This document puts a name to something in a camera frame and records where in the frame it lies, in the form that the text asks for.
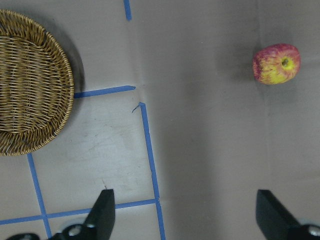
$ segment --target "red and yellow apple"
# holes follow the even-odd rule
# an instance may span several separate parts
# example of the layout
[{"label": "red and yellow apple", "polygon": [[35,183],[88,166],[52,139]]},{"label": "red and yellow apple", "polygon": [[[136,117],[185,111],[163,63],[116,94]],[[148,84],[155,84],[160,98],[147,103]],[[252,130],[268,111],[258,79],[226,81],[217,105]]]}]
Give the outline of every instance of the red and yellow apple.
[{"label": "red and yellow apple", "polygon": [[254,78],[263,84],[283,84],[294,78],[300,70],[298,49],[290,44],[268,46],[253,57]]}]

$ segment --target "wicker basket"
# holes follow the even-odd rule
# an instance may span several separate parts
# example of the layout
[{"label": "wicker basket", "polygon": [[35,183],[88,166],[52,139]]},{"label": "wicker basket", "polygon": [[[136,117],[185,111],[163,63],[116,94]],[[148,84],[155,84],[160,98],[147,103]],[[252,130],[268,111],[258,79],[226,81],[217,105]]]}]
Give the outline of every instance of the wicker basket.
[{"label": "wicker basket", "polygon": [[72,69],[54,37],[32,19],[0,9],[0,156],[52,141],[73,100]]}]

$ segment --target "blue line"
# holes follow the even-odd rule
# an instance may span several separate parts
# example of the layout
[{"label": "blue line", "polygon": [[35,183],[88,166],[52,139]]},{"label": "blue line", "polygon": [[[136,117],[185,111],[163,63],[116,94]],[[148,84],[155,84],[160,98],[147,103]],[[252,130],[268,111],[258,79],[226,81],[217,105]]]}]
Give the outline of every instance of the blue line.
[{"label": "blue line", "polygon": [[36,221],[36,220],[42,220],[42,216],[40,216],[40,215],[38,215],[38,216],[27,216],[27,217],[19,217],[19,218],[0,220],[0,225],[17,224],[17,223],[23,223],[23,222]]},{"label": "blue line", "polygon": [[50,230],[49,221],[48,221],[48,218],[47,218],[45,203],[44,203],[44,200],[42,198],[42,194],[41,194],[41,190],[40,190],[40,185],[39,185],[39,181],[38,181],[38,176],[37,176],[37,172],[36,172],[34,158],[32,157],[31,153],[27,154],[27,158],[28,158],[29,167],[30,167],[30,170],[31,170],[31,175],[32,175],[32,179],[33,179],[33,184],[34,184],[36,197],[38,198],[38,203],[39,203],[39,207],[40,207],[40,211],[41,211],[41,217],[43,219],[45,231],[46,231],[47,237],[51,238],[52,234],[51,234],[51,230]]},{"label": "blue line", "polygon": [[111,88],[105,88],[105,89],[99,89],[99,90],[93,90],[93,91],[83,91],[83,92],[76,92],[74,94],[75,99],[79,98],[86,98],[86,97],[92,97],[92,96],[99,96],[99,95],[105,95],[105,94],[114,94],[114,93],[120,93],[125,91],[131,91],[135,90],[135,86],[117,86],[117,87],[111,87]]},{"label": "blue line", "polygon": [[124,209],[124,208],[137,207],[137,206],[143,206],[143,205],[155,204],[155,203],[156,203],[155,199],[126,202],[126,203],[116,204],[115,209]]},{"label": "blue line", "polygon": [[161,240],[166,240],[164,219],[162,216],[162,210],[161,210],[161,205],[159,200],[160,194],[159,194],[159,187],[158,187],[158,180],[157,180],[157,173],[156,173],[156,165],[154,160],[154,154],[152,151],[151,137],[149,132],[147,107],[146,107],[146,104],[143,102],[140,102],[139,106],[141,108],[141,114],[142,114],[143,130],[144,130],[144,136],[145,136],[146,150],[148,153],[149,164],[151,169],[151,178],[152,178],[152,184],[153,184],[154,197],[156,199],[155,206],[156,206],[156,212],[158,216],[160,237],[161,237]]},{"label": "blue line", "polygon": [[54,218],[61,218],[61,217],[79,215],[79,214],[88,214],[90,213],[90,211],[91,211],[91,208],[74,210],[74,211],[63,211],[63,212],[57,212],[57,213],[50,213],[47,215],[47,217],[48,219],[54,219]]},{"label": "blue line", "polygon": [[123,3],[124,3],[125,17],[126,17],[126,19],[128,21],[130,21],[132,19],[130,1],[129,0],[123,0]]}]

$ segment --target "basket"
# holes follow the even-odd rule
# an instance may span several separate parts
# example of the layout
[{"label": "basket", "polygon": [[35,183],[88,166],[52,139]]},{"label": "basket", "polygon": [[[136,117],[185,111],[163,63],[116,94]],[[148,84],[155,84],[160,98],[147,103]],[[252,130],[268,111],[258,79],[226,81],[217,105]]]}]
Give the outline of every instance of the basket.
[{"label": "basket", "polygon": [[34,20],[0,9],[0,156],[52,141],[73,100],[72,69],[54,37]]}]

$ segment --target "red apple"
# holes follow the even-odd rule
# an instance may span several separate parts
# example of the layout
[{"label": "red apple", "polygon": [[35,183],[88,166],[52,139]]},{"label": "red apple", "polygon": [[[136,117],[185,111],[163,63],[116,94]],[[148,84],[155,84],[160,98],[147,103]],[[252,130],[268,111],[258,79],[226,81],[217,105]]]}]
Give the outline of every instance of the red apple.
[{"label": "red apple", "polygon": [[263,84],[283,84],[294,78],[300,70],[298,49],[290,44],[268,46],[253,57],[254,78]]}]

